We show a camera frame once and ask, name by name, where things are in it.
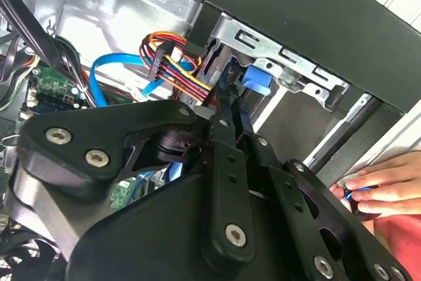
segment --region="fan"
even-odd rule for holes
[[[2,240],[0,258],[9,268],[0,268],[0,278],[12,274],[12,281],[59,280],[52,274],[57,274],[58,270],[62,272],[65,261],[55,260],[57,253],[51,242],[29,231],[10,231],[6,236],[2,234]],[[29,245],[36,245],[36,256],[30,253]]]

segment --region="blue tab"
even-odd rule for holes
[[[242,82],[243,86],[246,88],[249,88],[261,95],[269,95],[269,85],[271,80],[272,75],[257,67],[248,66]]]

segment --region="silver screw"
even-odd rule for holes
[[[281,84],[281,85],[283,85],[283,86],[289,86],[289,84],[285,81],[285,80],[282,80],[282,79],[278,79],[278,81],[279,81],[279,83]]]
[[[302,164],[294,163],[294,166],[298,171],[301,171],[301,172],[304,171],[304,167],[302,166]]]
[[[406,281],[405,276],[403,275],[403,273],[395,266],[391,266],[392,271],[396,274],[397,278],[400,281]]]
[[[245,232],[235,224],[229,224],[225,227],[225,236],[227,239],[237,247],[244,247],[247,238]]]
[[[46,131],[45,137],[51,143],[57,145],[67,144],[72,140],[72,134],[70,134],[70,132],[64,128],[50,128],[48,131]]]
[[[182,115],[185,115],[185,116],[189,116],[189,115],[190,115],[189,111],[185,110],[184,108],[180,108],[180,109],[179,109],[179,112],[180,112]]]
[[[219,123],[221,123],[223,126],[229,127],[230,124],[226,122],[225,120],[219,120]]]
[[[258,141],[260,144],[262,144],[263,146],[267,146],[268,142],[264,139],[264,138],[258,138]]]
[[[384,280],[389,280],[389,275],[387,273],[387,271],[378,263],[374,264],[374,268],[376,269],[377,273],[384,279]]]
[[[104,151],[98,149],[92,149],[85,155],[86,162],[92,166],[101,168],[108,165],[110,159]]]
[[[316,266],[317,271],[320,272],[320,274],[326,279],[330,280],[334,277],[334,271],[332,267],[330,266],[329,262],[322,256],[316,256],[314,258],[314,265]]]

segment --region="green circuit board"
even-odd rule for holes
[[[37,69],[40,71],[37,76],[36,85],[39,93],[45,93],[51,97],[62,99],[64,95],[70,95],[70,90],[76,87],[73,82],[67,80],[52,68],[39,66]]]
[[[130,196],[136,186],[136,179],[129,178],[114,185],[114,188],[111,191],[111,210],[116,212],[128,203]]]

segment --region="yellow wire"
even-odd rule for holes
[[[169,36],[176,36],[178,38],[184,39],[182,36],[180,36],[177,33],[173,33],[173,32],[155,32],[152,33],[149,36],[149,45],[152,47],[152,49],[154,49],[154,51],[157,50],[157,46],[153,43],[153,38],[155,36],[158,35],[169,35]],[[195,82],[196,84],[204,87],[207,90],[212,90],[212,87],[206,85],[204,82],[201,82],[200,80],[198,80],[196,77],[192,76],[187,70],[185,70],[184,68],[182,68],[174,59],[172,59],[172,57],[170,55],[165,55],[165,57],[174,65],[174,67],[176,67],[185,77],[189,78],[191,81]]]
[[[207,90],[212,90],[212,87],[206,85],[204,82],[201,82],[196,77],[193,77],[188,71],[186,71],[184,68],[182,68],[174,59],[171,58],[170,55],[165,55],[165,57],[187,78],[189,78],[191,81],[195,82],[196,84],[204,87]]]

